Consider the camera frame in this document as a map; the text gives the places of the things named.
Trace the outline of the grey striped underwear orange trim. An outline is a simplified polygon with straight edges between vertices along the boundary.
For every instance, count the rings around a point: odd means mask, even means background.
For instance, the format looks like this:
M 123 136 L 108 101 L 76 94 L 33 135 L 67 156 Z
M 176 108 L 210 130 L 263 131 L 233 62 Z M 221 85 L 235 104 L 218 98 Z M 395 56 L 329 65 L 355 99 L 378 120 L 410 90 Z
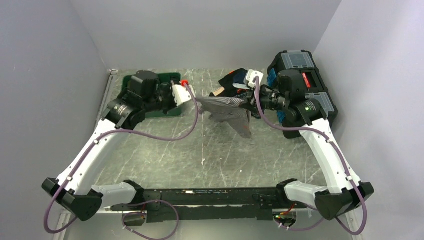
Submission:
M 242 138 L 252 137 L 250 122 L 251 112 L 241 108 L 243 99 L 236 97 L 202 96 L 196 97 L 200 103 L 199 113 L 210 113 L 208 119 L 216 123 L 227 123 Z

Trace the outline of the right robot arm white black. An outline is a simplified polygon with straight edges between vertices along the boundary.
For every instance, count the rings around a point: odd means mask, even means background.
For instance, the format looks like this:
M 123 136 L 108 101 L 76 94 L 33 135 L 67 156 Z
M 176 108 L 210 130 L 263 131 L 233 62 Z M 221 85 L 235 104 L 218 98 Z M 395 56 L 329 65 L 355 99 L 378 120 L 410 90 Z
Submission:
M 298 132 L 312 150 L 326 181 L 325 186 L 286 180 L 277 186 L 276 203 L 287 208 L 293 202 L 311 206 L 326 220 L 333 220 L 357 208 L 362 208 L 362 222 L 368 219 L 365 201 L 374 193 L 370 182 L 363 182 L 345 159 L 333 135 L 327 114 L 314 98 L 302 97 L 292 101 L 290 92 L 280 93 L 262 84 L 263 73 L 250 69 L 244 83 L 253 92 L 245 100 L 243 108 L 283 111 L 286 120 L 300 123 L 297 127 L 275 125 L 262 115 L 271 128 L 284 132 Z

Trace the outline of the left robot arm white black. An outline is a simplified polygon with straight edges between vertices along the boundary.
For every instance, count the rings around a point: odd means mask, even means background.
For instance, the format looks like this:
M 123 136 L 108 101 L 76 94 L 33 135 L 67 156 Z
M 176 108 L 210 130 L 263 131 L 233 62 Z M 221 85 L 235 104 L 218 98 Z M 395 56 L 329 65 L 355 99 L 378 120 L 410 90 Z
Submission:
M 140 70 L 125 77 L 120 93 L 110 101 L 87 144 L 75 160 L 56 178 L 42 183 L 45 190 L 78 220 L 91 219 L 100 209 L 126 205 L 139 209 L 145 200 L 144 189 L 132 180 L 115 185 L 95 185 L 111 151 L 146 119 L 151 112 L 167 113 L 179 106 L 170 78 Z

